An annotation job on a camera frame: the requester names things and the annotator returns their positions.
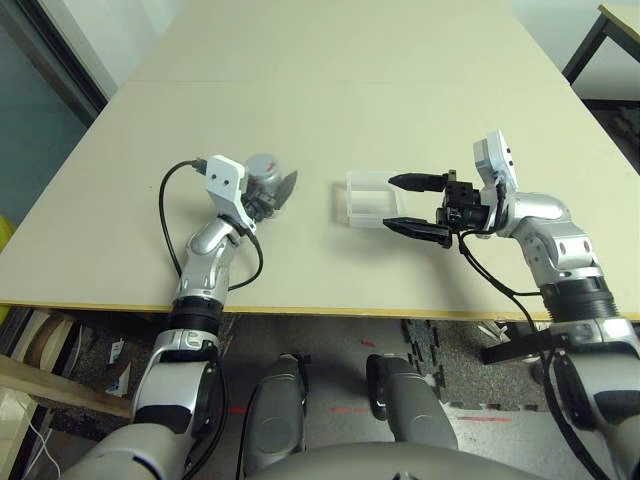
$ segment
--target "black metal table frame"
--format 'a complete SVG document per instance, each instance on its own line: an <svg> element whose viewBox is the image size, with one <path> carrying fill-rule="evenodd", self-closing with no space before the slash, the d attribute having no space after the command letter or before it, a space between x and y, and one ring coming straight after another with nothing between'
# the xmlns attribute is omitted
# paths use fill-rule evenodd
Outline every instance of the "black metal table frame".
<svg viewBox="0 0 640 480"><path fill-rule="evenodd" d="M611 18L601 13L571 57L571 60L567 63L567 66L562 70L562 74L569 81L569 84L575 82L580 72L589 63L591 57L607 37L617 43L620 48L635 58L636 61L640 62L640 43Z"/></svg>

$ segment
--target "white wall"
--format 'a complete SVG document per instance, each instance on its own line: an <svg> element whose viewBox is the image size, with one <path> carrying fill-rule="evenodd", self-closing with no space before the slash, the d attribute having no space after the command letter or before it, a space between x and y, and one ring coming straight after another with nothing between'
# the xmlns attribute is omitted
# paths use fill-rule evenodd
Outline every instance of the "white wall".
<svg viewBox="0 0 640 480"><path fill-rule="evenodd" d="M511 4L525 29L562 70L598 17L601 1L511 0ZM614 1L640 5L640 0ZM111 98L186 0L39 2L107 98ZM640 64L606 40L574 83L574 89L581 98L640 100Z"/></svg>
<svg viewBox="0 0 640 480"><path fill-rule="evenodd" d="M128 78L186 0L39 0L107 98Z"/></svg>
<svg viewBox="0 0 640 480"><path fill-rule="evenodd" d="M640 6L640 0L612 0ZM511 0L513 12L562 70L598 18L603 0ZM600 46L573 84L585 99L640 100L640 63L611 40Z"/></svg>

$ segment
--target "wire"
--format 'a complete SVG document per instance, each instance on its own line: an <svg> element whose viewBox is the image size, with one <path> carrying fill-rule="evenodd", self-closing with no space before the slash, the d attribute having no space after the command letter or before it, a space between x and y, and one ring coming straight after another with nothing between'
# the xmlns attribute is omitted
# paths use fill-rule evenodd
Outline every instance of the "wire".
<svg viewBox="0 0 640 480"><path fill-rule="evenodd" d="M531 328L531 331L536 337L536 342L538 344L537 345L538 355L540 356L540 361L542 362L542 367L543 367L542 383L544 388L544 396L545 396L545 399L547 400L547 405L549 406L549 411L551 412L551 416L553 417L556 424L558 425L558 428L560 429L560 433L562 433L562 436L564 437L565 441L569 445L569 448L571 448L571 451L573 452L573 454L576 456L578 460L580 460L582 465L591 474L591 476L596 480L608 480L609 477L607 477L604 471L593 459L589 451L585 448L582 441L576 435L576 432L573 430L571 425L569 425L567 420L564 418L564 415L562 414L562 410L560 409L560 405L558 404L558 399L556 398L556 394L553 389L553 385L551 383L551 377L549 374L549 369L551 366L551 362L553 361L555 348L552 349L548 357L545 358L541 333L536 328L535 323L533 322L533 319L531 318L531 315L529 314L527 309L516 298L516 295L518 295L518 293L504 286L504 284L498 282L494 277L492 277L487 272L487 270L484 267L482 267L482 265L480 265L480 263L475 259L475 257L471 255L471 252L466 247L466 245L464 245L464 243L459 246L460 246L460 253L462 253L465 256L465 258L471 264L471 266L474 267L474 270L480 273L480 275L483 278L485 278L489 283L491 283L492 286L494 286L497 290L499 290L502 294L504 294L509 300L511 300L524 314L525 318L527 319L527 322L529 323L529 327Z"/></svg>
<svg viewBox="0 0 640 480"><path fill-rule="evenodd" d="M253 282L256 278L260 276L260 274L262 273L262 267L264 266L264 256L262 254L262 247L260 247L260 242L258 242L258 238L251 232L251 230L247 230L245 233L247 234L247 237L249 237L249 240L251 241L251 243L253 243L253 246L256 248L256 253L258 254L258 270L256 270L256 273L254 273L253 276L248 280L237 283L235 285L231 285L229 287L229 291L235 290L236 288L244 287L245 285L249 285L251 282Z"/></svg>
<svg viewBox="0 0 640 480"><path fill-rule="evenodd" d="M42 455L42 452L44 451L44 446L47 444L47 442L49 441L49 437L51 436L51 432L53 432L53 430L49 429L49 431L47 432L47 435L45 435L44 443L42 443L40 445L40 448L38 449L38 453L36 453L36 456L33 457L33 460L31 460L31 463L29 464L29 466L25 470L24 474L22 475L23 479L27 478L27 476L29 475L29 472L31 472L31 469L33 468L33 466L36 464L36 462L40 458L40 455Z"/></svg>
<svg viewBox="0 0 640 480"><path fill-rule="evenodd" d="M22 405L22 402L20 402L20 400L18 400L17 398L14 397L14 400L16 401L16 403L18 405L20 405L20 408L22 408L22 410L24 410L25 415L27 415L27 417L28 417L29 416L29 411L27 410L27 407ZM49 457L49 460L51 460L51 463L53 463L53 465L56 467L56 472L57 472L57 475L58 475L57 478L60 478L60 476L62 475L62 473L60 472L60 465L58 465L58 462L56 462L54 460L54 458L51 456L51 454L49 453L49 449L47 448L47 440L45 440L45 438L38 431L38 429L33 426L33 423L31 423L31 420L28 420L28 421L29 421L29 428L31 428L33 433L35 433L38 436L38 438L40 439L40 441L42 442L42 447L41 448L44 450L45 455L47 457ZM33 467L33 465L35 464L35 462L38 459L39 455L40 455L40 452L36 455L36 458L33 460L33 463L31 465L31 467Z"/></svg>
<svg viewBox="0 0 640 480"><path fill-rule="evenodd" d="M464 256L464 258L469 262L469 265L473 267L473 269L478 272L485 280L487 280L491 285L493 285L497 290L502 292L507 296L518 296L518 297L533 297L542 295L540 292L516 292L509 287L507 287L504 283L499 281L496 277L491 275L489 271L484 268L480 262L473 256L467 244L464 242L464 238L468 235L476 234L476 235L492 235L495 233L498 228L500 228L502 223L502 211L504 208L504 201L507 196L507 189L504 185L504 182L499 182L496 185L496 195L498 198L498 203L496 205L496 213L493 220L493 225L487 230L467 230L466 232L460 234L460 232L456 232L458 237L458 249L460 253Z"/></svg>
<svg viewBox="0 0 640 480"><path fill-rule="evenodd" d="M80 325L80 330L78 330L78 349L76 350L76 354L73 357L73 363L71 364L71 370L69 370L69 372L72 372L73 369L76 366L76 363L78 362L78 357L80 356L80 349L82 348L82 325Z"/></svg>
<svg viewBox="0 0 640 480"><path fill-rule="evenodd" d="M198 473L198 471L202 468L202 466L209 460L211 454L216 449L218 444L220 443L220 438L222 437L222 432L224 431L224 427L227 424L227 418L229 416L229 391L227 389L227 381L224 377L224 370L222 369L222 364L220 360L216 360L216 367L218 368L218 375L220 376L220 389L222 390L222 417L220 418L220 423L218 423L218 428L216 429L216 433L213 435L211 439L211 443L202 454L202 456L195 463L193 468L185 473L183 479L190 480L193 476Z"/></svg>
<svg viewBox="0 0 640 480"><path fill-rule="evenodd" d="M169 234L169 229L167 228L167 220L164 213L164 191L167 186L167 182L171 175L173 175L177 170L182 167L191 166L194 167L198 172L204 173L206 169L206 161L201 158L197 158L195 160L186 160L184 162L176 163L173 167L171 167L167 173L165 173L162 178L162 182L160 182L160 191L158 192L158 213L160 214L160 224L162 225L162 233L164 234L164 240L167 243L167 249L169 250L169 255L171 256L171 261L173 262L173 266L178 274L178 277L182 275L182 267L180 267L180 262L178 261L178 257L176 256L176 252L173 249L173 243L171 242L171 235ZM245 285L249 285L256 278L260 276L262 273L262 267L264 266L264 256L262 254L262 248L260 247L260 242L256 236L251 232L251 230L245 230L242 233L246 234L249 237L249 240L253 244L258 253L258 270L253 274L251 278L240 282L236 285L232 285L229 287L229 290L236 290L237 288L244 287Z"/></svg>
<svg viewBox="0 0 640 480"><path fill-rule="evenodd" d="M177 170L182 167L192 166L193 160L187 160L184 162L176 163L173 167L169 169L167 173L164 174L162 178L162 182L160 182L160 192L158 193L158 212L160 213L160 224L162 225L162 233L164 233L164 239L167 242L167 248L169 249L169 255L171 255L171 261L173 262L173 266L178 273L178 276L182 275L182 268L180 267L180 262L178 262L178 257L176 257L176 252L173 249L173 244L171 243L171 237L169 236L169 230L167 229L167 221L164 216L164 189L167 186L167 182L171 175L173 175Z"/></svg>
<svg viewBox="0 0 640 480"><path fill-rule="evenodd" d="M240 480L240 471L242 470L242 454L244 453L244 437L247 433L247 423L249 421L249 410L253 404L253 399L256 396L258 387L256 386L251 392L249 401L247 402L247 409L244 412L244 419L242 420L242 433L240 434L240 447L238 448L238 463L236 464L236 480Z"/></svg>

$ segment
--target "table leg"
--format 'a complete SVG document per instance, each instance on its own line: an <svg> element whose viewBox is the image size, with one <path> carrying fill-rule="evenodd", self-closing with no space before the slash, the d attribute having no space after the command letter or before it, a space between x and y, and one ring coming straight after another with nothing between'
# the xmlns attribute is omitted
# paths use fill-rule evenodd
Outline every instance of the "table leg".
<svg viewBox="0 0 640 480"><path fill-rule="evenodd" d="M591 30L587 33L587 36L584 37L576 53L573 54L567 66L562 70L562 74L569 81L569 84L575 82L580 72L582 72L589 60L591 60L596 50L598 50L598 47L604 42L604 39L607 37L604 30L609 23L609 19L600 14L596 23L593 24L593 27L591 27Z"/></svg>

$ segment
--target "wooden table edge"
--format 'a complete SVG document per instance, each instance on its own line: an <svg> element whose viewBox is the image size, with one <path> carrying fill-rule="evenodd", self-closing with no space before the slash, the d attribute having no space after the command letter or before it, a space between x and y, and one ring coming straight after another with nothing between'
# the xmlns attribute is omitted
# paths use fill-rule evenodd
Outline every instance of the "wooden table edge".
<svg viewBox="0 0 640 480"><path fill-rule="evenodd" d="M20 305L40 308L64 308L73 310L109 310L119 312L151 312L167 313L169 305L121 305L98 303L66 303L66 302L29 302L0 299L0 305ZM264 313L286 315L331 315L331 316L367 316L380 318L424 318L434 320L525 320L516 312L473 312L455 310L420 310L420 309L387 309L387 308L349 308L349 307L292 307L292 306L227 306L227 313ZM640 321L640 312L623 312L621 316ZM531 317L538 321L550 321L547 312L531 312Z"/></svg>

